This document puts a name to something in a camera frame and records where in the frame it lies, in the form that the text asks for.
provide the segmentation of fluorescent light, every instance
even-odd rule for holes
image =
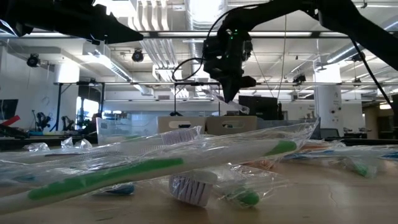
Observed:
[[[284,37],[285,32],[249,32],[251,37]],[[286,32],[287,37],[309,37],[311,32]]]
[[[105,100],[107,102],[128,102],[129,100]]]
[[[391,109],[391,106],[388,104],[380,104],[380,110],[388,110]]]
[[[8,34],[8,33],[0,33],[0,37],[16,37],[14,35]],[[31,38],[66,38],[66,37],[71,37],[69,35],[65,34],[60,34],[57,32],[33,32],[31,34],[26,34],[23,37],[20,38],[26,38],[26,37],[31,37]]]
[[[185,32],[158,32],[159,37],[191,37],[205,38],[208,32],[204,31],[185,31]],[[210,32],[210,36],[215,36],[217,32]],[[309,37],[312,32],[286,32],[287,37]],[[284,37],[285,32],[249,32],[251,37]]]
[[[115,82],[115,83],[106,83],[106,85],[131,85],[130,83],[119,83],[119,82]]]
[[[349,51],[353,50],[354,48],[355,48],[355,47],[352,46],[352,47],[350,47],[349,49],[343,51],[342,53],[336,55],[336,57],[333,57],[333,58],[329,59],[329,60],[328,60],[328,63],[333,63],[333,62],[335,62],[335,60],[339,59],[339,58],[340,58],[341,56],[343,56],[344,54],[347,54]]]
[[[368,4],[368,6],[367,7],[398,7],[398,6],[387,6],[387,5],[373,5],[373,4]]]
[[[322,32],[320,37],[346,37],[347,35],[339,32]]]
[[[159,37],[206,37],[208,32],[186,31],[186,32],[158,32]],[[216,35],[217,32],[210,32],[210,36]]]

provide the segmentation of white pillar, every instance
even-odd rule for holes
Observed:
[[[63,63],[55,65],[54,68],[55,81],[60,83],[75,83],[79,81],[80,68],[75,63]],[[65,90],[61,95],[60,107],[60,121],[59,129],[62,130],[62,116],[68,116],[70,119],[76,119],[76,99],[79,92],[77,85],[64,85],[62,90]]]
[[[337,64],[315,68],[314,82],[340,83],[340,66]],[[315,109],[321,117],[321,128],[337,129],[344,136],[341,102],[341,87],[339,85],[323,85],[315,87]]]

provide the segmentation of plastic wrap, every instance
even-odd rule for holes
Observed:
[[[97,118],[96,125],[99,146],[157,134],[156,117],[134,122],[127,119],[121,121]]]
[[[300,146],[300,150],[322,148],[326,149],[331,146],[335,146],[337,143],[328,143],[325,141],[315,141],[309,140],[313,133],[313,130],[318,125],[318,120],[314,123],[300,123],[290,126],[281,126],[274,128],[267,128],[263,130],[268,130],[263,136],[264,139],[274,139],[274,138],[287,138],[287,139],[297,139],[302,138],[305,141],[303,145]],[[270,170],[281,160],[281,157],[268,159],[268,160],[258,160],[245,163],[243,165],[250,166],[258,169]]]
[[[229,162],[239,164],[281,157],[297,151],[303,145],[305,137],[311,134],[305,132],[290,139],[264,139],[268,132],[269,130],[252,131],[170,146],[154,146],[133,139],[110,145],[106,150],[104,147],[93,148],[85,154],[57,161],[23,165],[3,161],[0,172],[8,172],[1,176],[3,179],[15,181],[16,177],[23,177],[25,180],[42,180],[37,183],[36,189],[1,197],[0,213],[43,206],[126,182],[220,166]]]
[[[78,149],[89,149],[92,148],[93,145],[86,139],[82,139],[78,142],[76,142],[75,145],[73,145],[73,138],[67,138],[66,140],[61,142],[61,148],[62,149],[70,149],[70,148],[78,148]]]
[[[27,149],[29,152],[45,152],[50,150],[49,146],[44,142],[26,145],[24,149]]]
[[[73,138],[72,137],[67,138],[61,142],[62,149],[73,148],[73,147],[74,146],[73,146]]]
[[[248,166],[225,165],[211,170],[218,176],[214,192],[219,199],[240,207],[253,207],[289,181],[281,175]]]
[[[334,142],[334,147],[323,150],[300,151],[284,157],[290,162],[313,164],[325,167],[343,168],[363,177],[373,178],[384,170],[384,161],[398,158],[398,146],[352,146],[342,147]]]
[[[240,112],[242,112],[244,114],[250,113],[250,109],[247,106],[240,105],[239,103],[236,103],[234,101],[230,101],[230,102],[226,103],[224,97],[221,96],[220,94],[218,94],[215,90],[203,90],[203,92],[206,93],[207,95],[210,95],[213,98],[216,98],[218,101],[220,101],[222,103],[233,106],[235,109],[239,110]]]
[[[222,165],[193,170],[170,177],[138,182],[138,187],[155,187],[177,200],[204,207],[211,195],[235,206],[249,208],[272,196],[289,181],[281,175],[241,165]]]

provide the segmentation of wooden table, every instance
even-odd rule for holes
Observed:
[[[397,223],[398,178],[365,179],[347,170],[280,164],[291,181],[253,209],[211,199],[206,208],[152,189],[130,197],[86,195],[0,216],[0,223]]]

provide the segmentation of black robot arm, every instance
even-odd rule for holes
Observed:
[[[323,27],[348,35],[398,70],[398,39],[364,18],[351,0],[273,0],[250,9],[232,9],[217,36],[205,41],[204,71],[222,84],[226,101],[232,100],[240,88],[255,85],[252,78],[242,77],[242,62],[248,57],[247,46],[251,41],[248,32],[263,22],[295,11],[303,11]]]
[[[0,30],[22,37],[34,28],[84,38],[93,44],[142,40],[94,0],[1,0]]]

